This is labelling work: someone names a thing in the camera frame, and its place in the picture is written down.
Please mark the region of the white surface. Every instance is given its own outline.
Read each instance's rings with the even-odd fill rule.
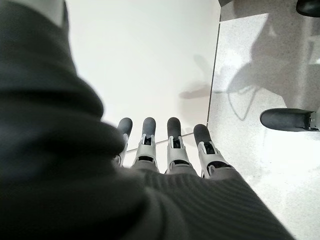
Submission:
[[[135,149],[146,117],[167,139],[206,124],[217,42],[218,0],[68,0],[70,43],[78,74],[102,98],[103,120],[129,117]]]
[[[208,128],[287,229],[298,240],[318,240],[320,133],[271,130],[259,119],[266,109],[316,110],[320,103],[320,65],[306,61],[320,56],[319,48],[308,49],[319,39],[311,31],[319,20],[295,13],[295,5],[277,2],[277,12],[221,23]]]
[[[198,156],[198,148],[196,146],[195,137],[193,134],[189,134],[182,137],[183,143],[186,147],[186,153],[190,163],[192,164],[196,173],[201,175],[201,165]],[[167,146],[168,141],[159,142],[156,144],[156,162],[160,173],[164,174],[167,170]],[[137,150],[128,151],[125,155],[123,166],[130,168],[136,158]]]

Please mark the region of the black fingertip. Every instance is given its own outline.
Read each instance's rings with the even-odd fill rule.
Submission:
[[[194,134],[194,140],[197,146],[200,142],[207,143],[211,141],[209,130],[203,124],[196,125],[193,129],[193,134]]]
[[[167,123],[168,138],[173,136],[173,139],[178,139],[181,136],[181,124],[178,118],[171,117]]]
[[[156,133],[156,121],[152,117],[147,117],[143,121],[142,134],[147,136],[155,135]]]
[[[130,118],[128,118],[128,117],[125,117],[125,118],[121,119],[117,129],[122,134],[127,134],[128,137],[130,137],[132,126],[133,126],[132,120]]]

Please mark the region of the robotic hand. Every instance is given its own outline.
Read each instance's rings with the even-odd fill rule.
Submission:
[[[118,125],[123,134],[125,148],[113,160],[122,167],[127,151],[128,140],[133,127],[130,118],[124,118]],[[132,169],[159,172],[156,159],[156,121],[148,117],[143,122],[141,140],[138,143]],[[229,165],[219,150],[213,144],[208,128],[203,124],[194,127],[194,138],[198,148],[201,164],[201,177],[206,179],[225,179],[239,176],[238,172]],[[181,136],[181,124],[178,118],[171,117],[167,122],[167,170],[165,174],[197,175],[189,161],[186,147]]]

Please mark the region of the gray speckled floor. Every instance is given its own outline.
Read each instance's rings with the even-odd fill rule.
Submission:
[[[320,19],[296,0],[221,9],[208,128],[224,158],[298,240],[318,240],[320,133],[263,127],[270,108],[320,107]]]

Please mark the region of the black rubber tip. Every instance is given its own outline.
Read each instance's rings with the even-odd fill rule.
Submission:
[[[194,140],[197,146],[200,142],[207,143],[211,141],[209,130],[203,124],[196,125],[193,129],[193,134],[194,134]]]
[[[147,137],[155,135],[156,133],[156,121],[152,117],[147,117],[143,121],[142,134],[146,134]]]
[[[173,136],[173,139],[178,139],[181,136],[181,124],[178,118],[171,117],[167,123],[167,131],[168,131],[168,138]]]
[[[122,134],[127,134],[128,137],[130,137],[131,130],[132,130],[132,125],[133,125],[132,120],[130,118],[128,118],[128,117],[125,117],[125,118],[121,119],[117,129]]]

